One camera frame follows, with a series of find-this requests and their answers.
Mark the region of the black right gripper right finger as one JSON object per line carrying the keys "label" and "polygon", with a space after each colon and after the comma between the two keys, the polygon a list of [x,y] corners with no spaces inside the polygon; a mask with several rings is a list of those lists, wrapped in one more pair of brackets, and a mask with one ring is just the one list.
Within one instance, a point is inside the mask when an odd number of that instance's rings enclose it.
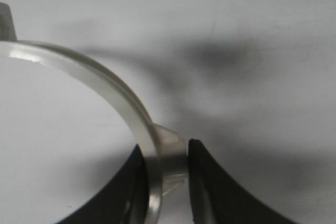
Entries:
{"label": "black right gripper right finger", "polygon": [[194,223],[293,223],[238,184],[199,140],[188,142]]}

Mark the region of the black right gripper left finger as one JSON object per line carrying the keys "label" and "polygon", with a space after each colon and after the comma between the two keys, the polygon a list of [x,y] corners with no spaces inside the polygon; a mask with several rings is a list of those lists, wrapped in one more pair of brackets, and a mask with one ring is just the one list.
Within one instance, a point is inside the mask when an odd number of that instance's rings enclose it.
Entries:
{"label": "black right gripper left finger", "polygon": [[144,223],[148,209],[148,177],[140,148],[93,198],[61,220],[63,224]]}

